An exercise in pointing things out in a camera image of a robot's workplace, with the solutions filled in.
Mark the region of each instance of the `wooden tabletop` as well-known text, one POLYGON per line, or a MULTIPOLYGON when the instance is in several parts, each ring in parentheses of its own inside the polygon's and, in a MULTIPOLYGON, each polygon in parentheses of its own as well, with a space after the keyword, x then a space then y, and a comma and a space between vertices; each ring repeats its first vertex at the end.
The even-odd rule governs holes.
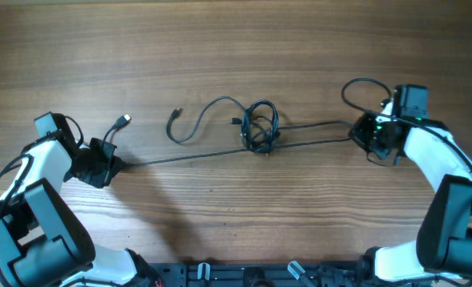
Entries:
MULTIPOLYGON (((128 162, 241 148, 244 106, 272 101, 280 124, 354 122, 342 103, 354 77, 430 88, 443 121, 472 158, 472 2, 169 2, 0 7, 0 170, 37 138, 33 119, 74 118, 86 139, 115 119, 128 162)), ((383 91, 349 96, 379 109, 383 91)), ((282 143, 345 137, 345 127, 283 131, 282 143)), ((0 194, 14 174, 0 181, 0 194)), ((434 192, 409 160, 369 163, 353 142, 243 152, 122 172, 110 187, 72 179, 62 198, 95 243, 149 262, 357 259, 416 238, 434 192)))

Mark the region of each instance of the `table surface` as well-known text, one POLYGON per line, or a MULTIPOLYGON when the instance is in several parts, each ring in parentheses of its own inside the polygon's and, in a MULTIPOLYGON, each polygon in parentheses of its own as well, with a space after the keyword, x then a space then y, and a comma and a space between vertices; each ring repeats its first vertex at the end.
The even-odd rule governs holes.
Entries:
MULTIPOLYGON (((168 2, 0 7, 0 170, 37 138, 33 119, 74 118, 89 140, 130 114, 116 154, 128 162, 241 148, 242 115, 219 96, 275 103, 281 125, 354 122, 343 84, 374 77, 430 88, 431 118, 472 158, 472 2, 168 2)), ((383 91, 349 96, 379 109, 383 91)), ((283 131, 282 143, 345 137, 345 127, 283 131)), ((0 194, 14 174, 0 181, 0 194)), ((369 163, 353 142, 156 164, 61 196, 95 243, 151 262, 357 259, 414 240, 434 192, 405 159, 369 163)))

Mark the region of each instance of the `wood grain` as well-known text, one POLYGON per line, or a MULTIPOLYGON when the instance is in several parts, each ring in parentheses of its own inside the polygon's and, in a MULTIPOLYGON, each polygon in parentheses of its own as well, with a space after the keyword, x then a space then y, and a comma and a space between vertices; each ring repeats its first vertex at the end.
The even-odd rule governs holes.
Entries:
MULTIPOLYGON (((354 121, 340 88, 375 77, 431 89, 431 117, 472 158, 472 2, 188 2, 0 7, 0 170, 36 139, 33 119, 72 116, 113 136, 131 162, 240 148, 241 116, 218 96, 266 98, 281 125, 354 121)), ((371 85, 350 91, 379 108, 371 85)), ((282 142, 344 137, 341 127, 283 132, 282 142)), ((0 194, 11 175, 0 182, 0 194)), ((422 173, 371 165, 354 143, 240 153, 119 174, 103 190, 71 180, 61 192, 95 243, 148 261, 354 259, 372 246, 415 239, 433 197, 422 173)))

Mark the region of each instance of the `wooden table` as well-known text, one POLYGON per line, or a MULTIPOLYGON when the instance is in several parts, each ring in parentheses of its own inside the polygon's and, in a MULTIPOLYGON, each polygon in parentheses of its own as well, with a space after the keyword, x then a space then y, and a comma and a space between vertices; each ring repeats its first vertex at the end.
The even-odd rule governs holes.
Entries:
MULTIPOLYGON (((128 162, 240 148, 238 108, 273 101, 281 125, 355 121, 340 99, 354 77, 431 89, 433 119, 472 158, 472 2, 188 2, 0 7, 0 170, 37 138, 33 119, 70 115, 87 140, 113 136, 128 162)), ((384 93, 350 96, 379 109, 384 93)), ((344 137, 344 127, 282 132, 293 143, 344 137)), ((14 174, 0 182, 0 194, 14 174)), ((353 142, 157 164, 95 189, 72 179, 63 199, 95 243, 151 262, 356 259, 413 240, 434 192, 405 159, 368 163, 353 142)))

